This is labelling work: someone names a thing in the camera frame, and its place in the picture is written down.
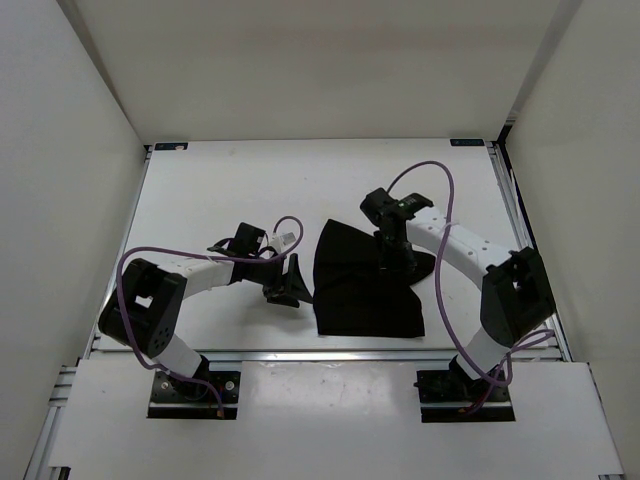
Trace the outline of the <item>black skirt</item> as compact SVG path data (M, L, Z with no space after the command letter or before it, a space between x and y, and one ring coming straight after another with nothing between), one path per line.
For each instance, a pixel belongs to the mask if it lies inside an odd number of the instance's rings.
M322 336L420 338L422 302L412 287L434 272L435 256L417 252L408 275L379 270L374 237L339 221L325 223L313 266L313 309Z

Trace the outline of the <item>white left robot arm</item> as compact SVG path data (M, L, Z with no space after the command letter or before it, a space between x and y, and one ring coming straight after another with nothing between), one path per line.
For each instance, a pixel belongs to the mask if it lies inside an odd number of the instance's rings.
M216 248L215 256L157 265L132 260L119 275L102 310L99 331L130 347L151 369L163 370L186 399L198 400L211 385L208 361L175 333L184 300L243 281L262 287L267 302L292 308L310 304L296 254L263 258Z

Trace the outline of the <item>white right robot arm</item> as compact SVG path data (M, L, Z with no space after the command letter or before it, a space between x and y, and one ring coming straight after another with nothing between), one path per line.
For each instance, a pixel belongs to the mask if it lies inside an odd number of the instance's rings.
M410 274L417 268L414 249L436 256L436 301L444 309L441 267L447 263L480 291L480 327L467 345L454 341L458 354L450 362L449 387L470 400L487 382L490 372L529 333L557 313L544 261L532 248L510 250L455 225L426 197L413 193L395 199L378 188L360 209L376 227L380 269Z

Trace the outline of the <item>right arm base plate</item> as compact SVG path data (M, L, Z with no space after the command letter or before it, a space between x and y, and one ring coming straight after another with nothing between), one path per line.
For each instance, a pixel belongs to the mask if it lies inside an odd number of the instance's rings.
M516 420L507 387L479 379L466 385L449 370L418 370L421 422L496 423Z

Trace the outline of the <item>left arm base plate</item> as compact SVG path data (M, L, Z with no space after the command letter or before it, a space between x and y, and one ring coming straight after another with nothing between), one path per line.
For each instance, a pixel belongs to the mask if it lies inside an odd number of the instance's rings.
M220 413L217 397L202 385L181 383L163 372L153 377L147 417L150 419L235 420L241 385L241 372L211 370L209 383L222 401Z

